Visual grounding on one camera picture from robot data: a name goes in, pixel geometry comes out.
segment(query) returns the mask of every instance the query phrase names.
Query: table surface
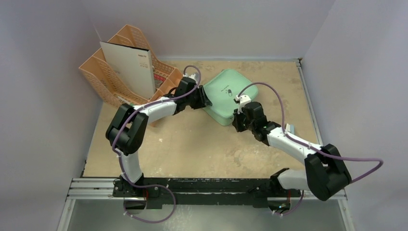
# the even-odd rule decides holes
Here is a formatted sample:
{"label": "table surface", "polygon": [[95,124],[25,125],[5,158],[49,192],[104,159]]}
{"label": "table surface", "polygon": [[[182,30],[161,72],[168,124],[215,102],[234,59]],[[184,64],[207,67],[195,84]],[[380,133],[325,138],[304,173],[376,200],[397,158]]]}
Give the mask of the table surface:
{"label": "table surface", "polygon": [[[202,84],[223,69],[232,68],[252,82],[266,82],[280,94],[285,122],[295,134],[316,143],[305,91],[295,62],[168,61],[182,70],[196,65]],[[281,123],[275,94],[258,86],[256,101],[263,105],[268,120]],[[120,168],[105,132],[116,108],[103,104],[85,165],[84,177],[118,177]],[[146,177],[269,178],[284,167],[302,169],[303,164],[279,149],[258,142],[250,131],[238,133],[232,125],[221,126],[204,110],[186,108],[182,113],[148,126],[139,149],[140,167]]]}

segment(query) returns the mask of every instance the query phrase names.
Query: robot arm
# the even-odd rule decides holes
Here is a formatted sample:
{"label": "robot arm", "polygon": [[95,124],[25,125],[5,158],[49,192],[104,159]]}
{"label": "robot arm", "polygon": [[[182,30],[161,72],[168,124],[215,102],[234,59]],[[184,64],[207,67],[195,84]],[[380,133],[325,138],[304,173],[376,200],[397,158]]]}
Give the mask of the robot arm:
{"label": "robot arm", "polygon": [[169,92],[164,97],[156,100],[160,103],[146,108],[146,104],[136,106],[123,104],[117,110],[105,134],[111,145],[113,145],[114,140],[126,119],[136,110],[139,110],[133,119],[130,120],[131,126],[129,128],[126,127],[123,132],[120,133],[115,146],[116,151],[121,153],[121,165],[132,183],[136,183],[142,177],[142,170],[139,166],[138,149],[143,142],[144,133],[148,124],[166,116],[175,115],[183,111],[186,106],[198,109],[212,105],[202,86],[199,86],[186,97],[169,101],[171,98],[189,92],[196,84],[196,74],[192,74],[188,77],[185,76],[178,84],[174,94]]}
{"label": "robot arm", "polygon": [[237,132],[250,130],[256,140],[281,149],[305,165],[305,170],[285,168],[275,173],[272,177],[279,182],[277,187],[308,190],[318,199],[326,201],[351,183],[343,161],[326,158],[310,149],[314,147],[324,153],[340,156],[335,146],[328,144],[322,147],[291,135],[295,140],[307,143],[309,147],[300,145],[288,139],[279,124],[267,120],[260,103],[251,102],[246,95],[237,97],[235,102],[240,104],[234,111],[232,123]]}
{"label": "robot arm", "polygon": [[[175,115],[184,110],[186,106],[198,109],[211,105],[202,86],[199,86],[192,94],[184,98],[167,101],[189,92],[195,85],[194,75],[184,77],[174,94],[169,93],[157,100],[162,103],[146,108],[145,105],[132,107],[128,104],[123,104],[119,107],[106,132],[106,138],[110,141],[111,145],[113,145],[126,119],[135,110],[139,110],[130,121],[131,126],[124,129],[115,145],[115,149],[123,154],[120,158],[121,165],[132,183],[136,183],[142,178],[138,149],[142,144],[147,124],[166,116]],[[271,181],[274,190],[308,190],[318,199],[326,201],[336,192],[350,184],[351,177],[343,161],[325,158],[316,153],[316,151],[288,139],[278,123],[267,120],[263,113],[262,105],[258,102],[251,102],[248,96],[242,95],[240,98],[236,98],[236,102],[239,103],[239,107],[234,111],[234,121],[232,124],[237,132],[250,130],[258,141],[283,150],[305,165],[305,170],[284,168],[272,175]],[[336,147],[331,144],[321,147],[318,144],[307,142],[294,135],[291,136],[298,141],[307,143],[310,147],[331,155],[340,156]]]}

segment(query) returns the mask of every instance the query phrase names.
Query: green lunch box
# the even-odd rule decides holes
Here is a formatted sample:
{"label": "green lunch box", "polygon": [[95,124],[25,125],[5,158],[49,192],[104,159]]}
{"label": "green lunch box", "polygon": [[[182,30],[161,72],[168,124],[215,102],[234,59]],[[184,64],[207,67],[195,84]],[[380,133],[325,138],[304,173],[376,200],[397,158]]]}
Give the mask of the green lunch box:
{"label": "green lunch box", "polygon": [[[234,110],[238,104],[234,98],[240,91],[251,84],[251,81],[233,69],[225,69],[214,79],[204,85],[205,93],[212,106],[203,108],[214,120],[222,126],[228,126],[234,120]],[[244,91],[251,100],[258,95],[258,88],[251,86]]]}

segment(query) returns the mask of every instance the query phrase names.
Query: white wall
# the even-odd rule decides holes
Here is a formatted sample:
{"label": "white wall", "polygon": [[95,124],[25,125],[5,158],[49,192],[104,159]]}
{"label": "white wall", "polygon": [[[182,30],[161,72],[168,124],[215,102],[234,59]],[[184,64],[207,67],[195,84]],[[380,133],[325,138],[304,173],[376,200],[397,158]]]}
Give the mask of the white wall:
{"label": "white wall", "polygon": [[[337,0],[303,61],[325,143],[384,166],[347,187],[357,230],[406,230],[408,2]],[[352,176],[374,164],[347,163]]]}
{"label": "white wall", "polygon": [[78,72],[98,41],[78,0],[0,3],[0,230],[56,230],[101,106]]}
{"label": "white wall", "polygon": [[334,0],[83,0],[102,40],[139,27],[161,58],[303,57]]}

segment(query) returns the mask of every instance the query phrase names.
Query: white booklet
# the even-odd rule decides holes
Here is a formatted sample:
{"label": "white booklet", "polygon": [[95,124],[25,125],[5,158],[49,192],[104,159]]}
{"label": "white booklet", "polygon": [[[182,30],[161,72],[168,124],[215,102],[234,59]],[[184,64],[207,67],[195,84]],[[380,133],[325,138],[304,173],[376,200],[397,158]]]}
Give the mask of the white booklet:
{"label": "white booklet", "polygon": [[150,50],[101,42],[106,62],[135,94],[150,99],[156,92]]}

